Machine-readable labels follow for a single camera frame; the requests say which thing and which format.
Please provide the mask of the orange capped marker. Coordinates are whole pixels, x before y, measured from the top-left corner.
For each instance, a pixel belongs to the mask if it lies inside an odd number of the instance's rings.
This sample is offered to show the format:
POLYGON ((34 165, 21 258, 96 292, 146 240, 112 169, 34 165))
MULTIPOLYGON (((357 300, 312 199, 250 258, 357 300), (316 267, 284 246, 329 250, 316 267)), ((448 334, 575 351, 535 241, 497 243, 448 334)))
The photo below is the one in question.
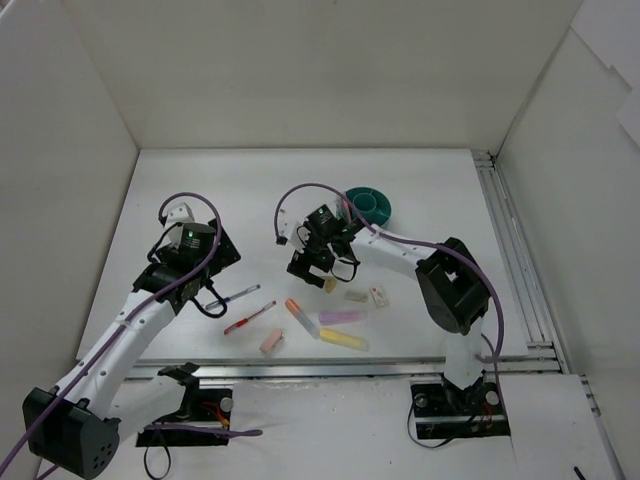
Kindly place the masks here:
POLYGON ((292 298, 288 298, 285 301, 285 307, 312 338, 318 339, 320 337, 319 328, 317 327, 317 325, 309 318, 309 316, 292 298))

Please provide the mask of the blue ballpoint pen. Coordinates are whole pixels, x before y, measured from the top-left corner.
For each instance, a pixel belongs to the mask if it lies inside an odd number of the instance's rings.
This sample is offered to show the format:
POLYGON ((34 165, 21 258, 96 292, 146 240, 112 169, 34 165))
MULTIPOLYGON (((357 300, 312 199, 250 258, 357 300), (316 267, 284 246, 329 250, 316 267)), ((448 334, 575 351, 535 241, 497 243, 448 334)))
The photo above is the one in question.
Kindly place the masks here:
MULTIPOLYGON (((254 293, 254 292, 256 292, 256 291, 258 291, 260 289, 261 289, 261 285, 260 284, 255 284, 255 285, 250 286, 250 287, 248 287, 248 288, 246 288, 246 289, 244 289, 244 290, 242 290, 240 292, 237 292, 237 293, 232 294, 232 295, 227 296, 227 297, 223 297, 223 300, 224 300, 224 302, 226 304, 228 304, 228 303, 230 303, 230 302, 232 302, 234 300, 240 299, 240 298, 242 298, 244 296, 247 296, 247 295, 249 295, 251 293, 254 293)), ((214 302, 211 302, 211 303, 207 304, 204 308, 207 311, 211 311, 211 310, 214 310, 215 308, 221 306, 221 304, 222 304, 221 301, 216 300, 214 302)))

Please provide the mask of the red ballpoint pen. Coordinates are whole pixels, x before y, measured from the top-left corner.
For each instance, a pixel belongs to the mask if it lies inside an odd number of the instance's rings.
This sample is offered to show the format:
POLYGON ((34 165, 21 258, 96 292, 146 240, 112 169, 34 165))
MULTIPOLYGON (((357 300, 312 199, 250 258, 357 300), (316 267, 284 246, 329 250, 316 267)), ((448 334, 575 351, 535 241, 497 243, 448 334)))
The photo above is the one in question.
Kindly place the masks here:
POLYGON ((224 331, 223 331, 223 335, 224 336, 230 335, 232 332, 242 328, 243 326, 245 326, 246 324, 248 324, 251 321, 255 320, 259 316, 263 315, 264 313, 266 313, 267 311, 269 311, 270 309, 272 309, 276 305, 277 305, 277 302, 275 300, 272 300, 271 302, 267 303, 266 305, 264 305, 261 309, 257 310, 256 312, 250 314, 249 316, 247 316, 247 317, 245 317, 245 318, 243 318, 243 319, 231 324, 227 328, 225 328, 224 331))

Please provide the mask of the orange slim highlighter pen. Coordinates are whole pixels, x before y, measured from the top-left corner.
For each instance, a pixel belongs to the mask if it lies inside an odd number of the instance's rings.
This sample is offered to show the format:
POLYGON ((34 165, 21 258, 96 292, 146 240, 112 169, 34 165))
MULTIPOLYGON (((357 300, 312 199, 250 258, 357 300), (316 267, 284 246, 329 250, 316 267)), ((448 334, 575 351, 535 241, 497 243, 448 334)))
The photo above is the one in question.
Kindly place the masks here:
POLYGON ((351 221, 350 218, 350 207, 348 205, 348 202, 345 201, 344 199, 341 200, 341 205, 342 205, 342 210, 343 210, 343 216, 347 219, 347 221, 351 221))

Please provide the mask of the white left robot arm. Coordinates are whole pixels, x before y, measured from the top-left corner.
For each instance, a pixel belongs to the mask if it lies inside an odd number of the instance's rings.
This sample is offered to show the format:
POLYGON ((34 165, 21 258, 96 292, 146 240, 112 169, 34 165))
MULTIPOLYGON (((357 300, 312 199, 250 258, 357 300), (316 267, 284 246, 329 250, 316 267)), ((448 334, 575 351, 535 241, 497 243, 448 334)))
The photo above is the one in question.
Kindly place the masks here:
POLYGON ((82 479, 98 477, 119 444, 166 414, 185 420, 199 409, 193 364, 161 370, 129 404, 115 397, 140 356, 240 255, 216 219, 176 222, 178 239, 151 249, 113 323, 66 376, 33 389, 22 406, 30 452, 82 479))

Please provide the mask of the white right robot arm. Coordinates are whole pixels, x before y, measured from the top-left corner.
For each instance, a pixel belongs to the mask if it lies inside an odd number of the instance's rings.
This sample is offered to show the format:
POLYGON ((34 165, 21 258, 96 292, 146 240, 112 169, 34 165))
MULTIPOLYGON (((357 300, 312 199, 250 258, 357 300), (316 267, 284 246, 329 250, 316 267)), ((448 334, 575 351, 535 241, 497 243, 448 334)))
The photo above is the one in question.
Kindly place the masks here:
POLYGON ((317 288, 324 288, 326 280, 312 271, 331 274, 338 263, 353 273, 373 265, 416 280, 429 317, 446 332, 444 403, 464 412, 477 402, 475 384, 483 374, 481 323, 490 292, 462 241, 451 237, 423 247, 406 238, 394 240, 381 227, 348 222, 325 205, 302 222, 277 220, 276 239, 294 249, 287 272, 317 288))

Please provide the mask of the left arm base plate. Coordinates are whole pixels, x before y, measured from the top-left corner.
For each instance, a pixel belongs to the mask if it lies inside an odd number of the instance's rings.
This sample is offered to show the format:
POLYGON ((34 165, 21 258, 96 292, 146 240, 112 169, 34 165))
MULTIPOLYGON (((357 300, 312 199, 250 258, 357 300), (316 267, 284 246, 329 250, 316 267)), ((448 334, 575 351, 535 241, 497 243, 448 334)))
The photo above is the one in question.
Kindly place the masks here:
MULTIPOLYGON (((227 428, 231 420, 233 393, 231 388, 202 388, 186 396, 187 405, 181 411, 155 420, 161 424, 227 428)), ((178 430, 145 430, 136 436, 135 446, 143 447, 213 447, 227 446, 229 440, 213 434, 178 430)))

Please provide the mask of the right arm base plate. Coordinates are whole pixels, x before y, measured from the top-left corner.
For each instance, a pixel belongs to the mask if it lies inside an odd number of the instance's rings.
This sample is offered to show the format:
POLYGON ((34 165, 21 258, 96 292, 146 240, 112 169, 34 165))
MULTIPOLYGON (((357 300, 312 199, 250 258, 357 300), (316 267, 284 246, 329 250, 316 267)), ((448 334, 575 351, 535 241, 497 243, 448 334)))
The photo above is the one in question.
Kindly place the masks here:
POLYGON ((511 428, 495 381, 477 380, 460 390, 446 380, 410 386, 410 437, 437 449, 456 440, 509 437, 511 428))

